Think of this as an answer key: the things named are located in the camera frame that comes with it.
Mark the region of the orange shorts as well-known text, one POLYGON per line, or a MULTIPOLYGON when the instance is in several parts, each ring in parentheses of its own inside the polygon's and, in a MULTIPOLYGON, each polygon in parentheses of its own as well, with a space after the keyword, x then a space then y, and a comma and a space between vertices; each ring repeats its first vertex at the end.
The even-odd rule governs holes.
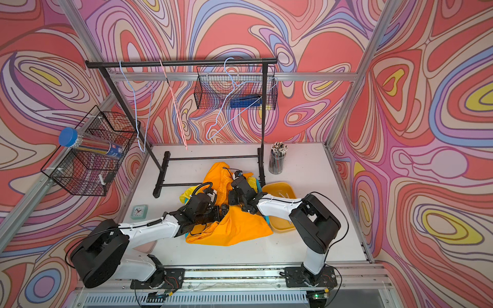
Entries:
MULTIPOLYGON (((227 197, 232 191, 232 173, 224 162, 213 164, 204 178, 212 182, 217 192, 215 205, 228 204, 227 197)), ((243 212, 239 206, 229 207, 228 213, 219 221, 200 224, 187 235, 188 244, 209 246, 232 246, 241 242, 268 237, 273 234, 267 221, 260 215, 243 212)))

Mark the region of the light blue wire hanger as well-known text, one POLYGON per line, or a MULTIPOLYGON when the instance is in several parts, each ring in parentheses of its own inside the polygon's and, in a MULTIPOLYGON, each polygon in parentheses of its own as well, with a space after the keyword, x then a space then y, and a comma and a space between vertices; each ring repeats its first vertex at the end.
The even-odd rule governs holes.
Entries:
MULTIPOLYGON (((138 126, 138 124, 139 124, 139 118, 138 118, 138 112, 137 112, 137 94, 136 94, 136 90, 132 86, 132 84, 130 83, 129 79, 126 77, 125 73, 123 72, 122 61, 119 61, 118 62, 118 65, 119 65, 119 70, 121 71, 121 73, 122 73, 122 75, 123 75, 123 77, 125 79, 125 82, 127 82, 128 86, 132 90, 133 102, 134 102, 134 119, 135 119, 136 126, 138 126)), ((147 84, 145 85, 145 87, 146 88, 150 88, 151 95, 150 95, 150 105, 148 107, 148 117, 146 119, 146 124, 145 124, 144 141, 143 141, 144 146, 142 146, 140 139, 137 141, 138 147, 139 147, 139 149, 141 150, 142 153, 150 152, 150 150, 147 149, 147 146, 148 146, 147 137, 148 137, 149 124, 150 124, 150 116, 151 116, 152 103, 153 103, 153 98, 154 98, 154 88, 151 85, 151 83, 150 82, 147 82, 147 84)), ((140 129, 138 127, 136 127, 136 132, 138 134, 140 134, 140 129)))

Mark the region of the yellow shorts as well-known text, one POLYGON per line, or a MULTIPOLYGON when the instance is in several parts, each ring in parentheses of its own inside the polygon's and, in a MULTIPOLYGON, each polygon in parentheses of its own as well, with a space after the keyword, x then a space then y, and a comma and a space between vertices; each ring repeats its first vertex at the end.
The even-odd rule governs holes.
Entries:
MULTIPOLYGON (((260 183, 258 179, 253 176, 253 173, 244 173, 243 176, 246 178, 248 185, 253 188, 255 192, 258 193, 261 190, 260 183)), ((204 182, 213 183, 213 189, 217 192, 215 205, 223 205, 228 203, 229 192, 232 191, 232 181, 233 178, 228 172, 223 173, 222 175, 219 173, 216 175, 207 175, 204 178, 204 182)), ((191 198, 192 192, 197 187, 198 186, 190 187, 183 194, 181 194, 179 197, 180 202, 185 205, 191 198)))

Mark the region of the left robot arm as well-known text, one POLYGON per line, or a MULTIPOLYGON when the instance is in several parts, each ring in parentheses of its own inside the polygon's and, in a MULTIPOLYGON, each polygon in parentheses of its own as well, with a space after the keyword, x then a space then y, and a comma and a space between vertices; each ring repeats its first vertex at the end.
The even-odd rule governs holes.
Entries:
POLYGON ((140 224, 117 224, 106 219, 74 247, 69 260, 86 288, 110 280, 133 280, 150 289, 177 290, 181 285, 170 281, 160 260, 136 249, 160 239, 190 234, 196 226, 220 222, 229 206, 217 205, 217 198, 217 192, 207 182, 193 191, 185 205, 158 219, 140 224))

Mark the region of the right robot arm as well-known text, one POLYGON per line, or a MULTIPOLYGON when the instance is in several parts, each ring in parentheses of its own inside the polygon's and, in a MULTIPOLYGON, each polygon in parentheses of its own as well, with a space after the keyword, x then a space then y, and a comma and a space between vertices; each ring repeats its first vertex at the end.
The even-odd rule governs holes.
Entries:
POLYGON ((238 205, 250 214, 271 216, 291 222, 307 246, 306 256, 298 267, 282 270, 287 287, 324 287, 338 285, 335 268, 326 264, 330 246, 341 229, 339 219, 313 194, 304 198, 281 198, 256 192, 244 176, 232 182, 231 205, 238 205))

